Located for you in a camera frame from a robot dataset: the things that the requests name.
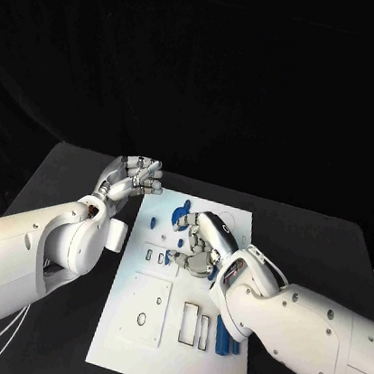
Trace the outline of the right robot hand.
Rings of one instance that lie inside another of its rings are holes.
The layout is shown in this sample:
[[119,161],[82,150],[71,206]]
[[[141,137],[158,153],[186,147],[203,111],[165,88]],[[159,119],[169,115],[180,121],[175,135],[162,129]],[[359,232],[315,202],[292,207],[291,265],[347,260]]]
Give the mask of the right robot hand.
[[173,224],[173,230],[189,230],[190,255],[176,250],[167,250],[168,262],[173,262],[190,275],[210,278],[225,260],[239,249],[225,222],[209,211],[185,214]]

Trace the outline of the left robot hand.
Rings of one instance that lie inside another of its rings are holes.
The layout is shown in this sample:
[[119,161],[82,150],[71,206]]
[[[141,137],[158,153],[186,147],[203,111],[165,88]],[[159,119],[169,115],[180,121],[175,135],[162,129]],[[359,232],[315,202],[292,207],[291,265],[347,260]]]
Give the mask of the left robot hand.
[[163,192],[163,164],[143,156],[119,156],[101,173],[92,193],[108,206],[120,206],[129,197]]

